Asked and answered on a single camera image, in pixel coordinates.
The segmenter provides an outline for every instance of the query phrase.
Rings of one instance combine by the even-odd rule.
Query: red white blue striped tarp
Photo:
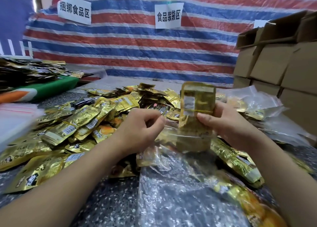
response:
[[[86,0],[92,25],[57,16],[56,3],[30,18],[25,46],[36,58],[106,68],[108,75],[202,81],[231,87],[237,35],[254,20],[317,10],[317,0]],[[155,29],[154,5],[184,2],[181,27]]]

